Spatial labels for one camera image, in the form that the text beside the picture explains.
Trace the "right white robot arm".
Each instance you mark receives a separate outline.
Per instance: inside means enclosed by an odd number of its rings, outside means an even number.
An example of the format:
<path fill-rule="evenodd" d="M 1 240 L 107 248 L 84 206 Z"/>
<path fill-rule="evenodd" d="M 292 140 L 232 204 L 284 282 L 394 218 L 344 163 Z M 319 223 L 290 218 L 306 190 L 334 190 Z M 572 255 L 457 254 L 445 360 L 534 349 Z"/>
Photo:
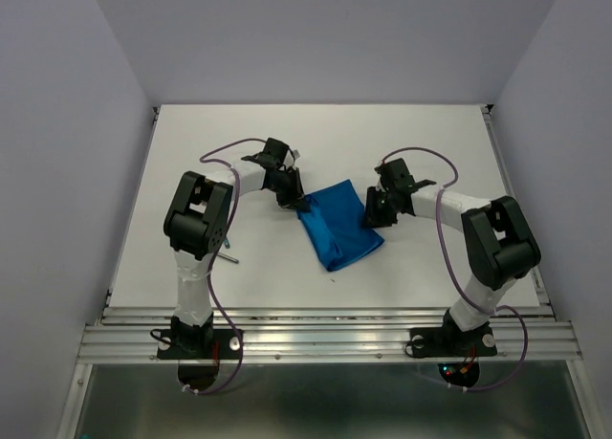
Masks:
<path fill-rule="evenodd" d="M 493 200 L 451 191 L 459 174 L 441 185 L 416 180 L 404 160 L 382 161 L 375 169 L 378 183 L 366 192 L 362 223 L 371 229 L 390 228 L 401 214 L 431 219 L 451 282 L 458 277 L 450 264 L 444 229 L 464 237 L 470 278 L 456 285 L 458 300 L 438 327 L 421 328 L 411 337 L 414 354 L 442 350 L 461 353 L 479 344 L 494 349 L 491 317 L 507 307 L 502 299 L 515 283 L 541 261 L 541 252 L 521 206 L 511 196 Z"/>

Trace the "blue cloth napkin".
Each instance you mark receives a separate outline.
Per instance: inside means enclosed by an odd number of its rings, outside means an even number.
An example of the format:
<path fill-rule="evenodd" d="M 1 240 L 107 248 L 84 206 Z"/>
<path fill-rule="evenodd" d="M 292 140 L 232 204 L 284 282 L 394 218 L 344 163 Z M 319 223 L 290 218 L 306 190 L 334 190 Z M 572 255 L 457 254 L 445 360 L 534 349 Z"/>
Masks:
<path fill-rule="evenodd" d="M 299 211 L 317 259 L 327 272 L 336 272 L 380 248 L 384 239 L 361 225 L 365 207 L 350 180 L 306 196 L 309 211 Z"/>

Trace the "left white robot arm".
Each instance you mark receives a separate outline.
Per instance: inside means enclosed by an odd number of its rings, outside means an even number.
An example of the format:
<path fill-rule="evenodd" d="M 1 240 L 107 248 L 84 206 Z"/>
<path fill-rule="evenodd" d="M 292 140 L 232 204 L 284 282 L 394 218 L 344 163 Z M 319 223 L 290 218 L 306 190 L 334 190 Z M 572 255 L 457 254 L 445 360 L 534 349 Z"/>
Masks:
<path fill-rule="evenodd" d="M 298 153 L 280 140 L 269 138 L 263 149 L 230 164 L 215 155 L 203 164 L 223 168 L 208 175 L 184 173 L 164 219 L 164 235 L 174 251 L 178 299 L 171 328 L 182 331 L 179 343 L 193 357 L 212 347 L 213 311 L 209 280 L 211 263 L 221 248 L 244 195 L 268 190 L 283 209 L 310 210 L 296 166 Z"/>

